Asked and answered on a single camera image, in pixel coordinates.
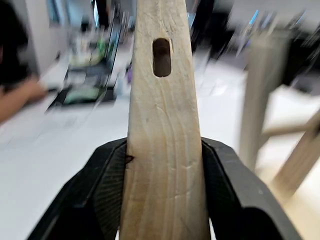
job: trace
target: wooden table leg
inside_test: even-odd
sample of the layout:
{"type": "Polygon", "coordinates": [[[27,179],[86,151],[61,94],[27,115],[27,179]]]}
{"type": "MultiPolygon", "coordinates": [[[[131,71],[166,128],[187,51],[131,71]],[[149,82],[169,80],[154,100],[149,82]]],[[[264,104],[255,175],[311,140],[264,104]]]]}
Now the wooden table leg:
{"type": "Polygon", "coordinates": [[[185,0],[138,0],[120,240],[209,240],[185,0]]]}

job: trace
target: wooden plank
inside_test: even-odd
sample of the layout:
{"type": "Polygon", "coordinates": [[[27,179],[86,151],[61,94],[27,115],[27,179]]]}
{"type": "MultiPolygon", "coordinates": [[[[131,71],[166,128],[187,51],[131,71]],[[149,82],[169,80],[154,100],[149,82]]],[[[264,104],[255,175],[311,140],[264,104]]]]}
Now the wooden plank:
{"type": "Polygon", "coordinates": [[[284,201],[296,192],[320,157],[319,116],[317,113],[308,121],[308,130],[272,181],[284,201]]]}
{"type": "Polygon", "coordinates": [[[242,111],[239,157],[253,172],[258,151],[268,138],[261,138],[269,94],[278,86],[288,52],[288,36],[266,32],[252,37],[248,77],[242,111]]]}
{"type": "Polygon", "coordinates": [[[208,240],[184,0],[138,1],[133,64],[120,239],[208,240]]]}

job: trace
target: black shirt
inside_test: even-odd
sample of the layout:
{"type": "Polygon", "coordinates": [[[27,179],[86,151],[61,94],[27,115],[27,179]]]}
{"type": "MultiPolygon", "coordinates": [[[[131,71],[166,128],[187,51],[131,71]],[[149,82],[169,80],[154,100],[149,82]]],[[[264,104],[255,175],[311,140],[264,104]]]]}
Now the black shirt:
{"type": "Polygon", "coordinates": [[[27,70],[20,65],[17,51],[27,44],[27,33],[13,7],[0,0],[0,46],[3,48],[0,85],[13,84],[26,77],[27,70]]]}

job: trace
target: oval slot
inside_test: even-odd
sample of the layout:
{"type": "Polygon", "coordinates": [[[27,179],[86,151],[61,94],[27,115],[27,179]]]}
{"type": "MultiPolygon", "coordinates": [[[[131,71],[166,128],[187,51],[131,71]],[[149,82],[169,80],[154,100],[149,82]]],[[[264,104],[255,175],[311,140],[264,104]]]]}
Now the oval slot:
{"type": "Polygon", "coordinates": [[[171,73],[170,43],[165,38],[153,41],[153,74],[159,78],[167,77],[171,73]]]}

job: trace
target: hand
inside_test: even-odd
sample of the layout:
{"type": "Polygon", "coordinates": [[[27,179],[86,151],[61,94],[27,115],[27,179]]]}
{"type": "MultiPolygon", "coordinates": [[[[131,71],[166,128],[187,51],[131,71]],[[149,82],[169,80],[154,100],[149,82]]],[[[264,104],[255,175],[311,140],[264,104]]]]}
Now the hand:
{"type": "Polygon", "coordinates": [[[36,77],[28,78],[21,89],[26,94],[28,101],[37,101],[47,95],[47,90],[37,81],[36,77]]]}

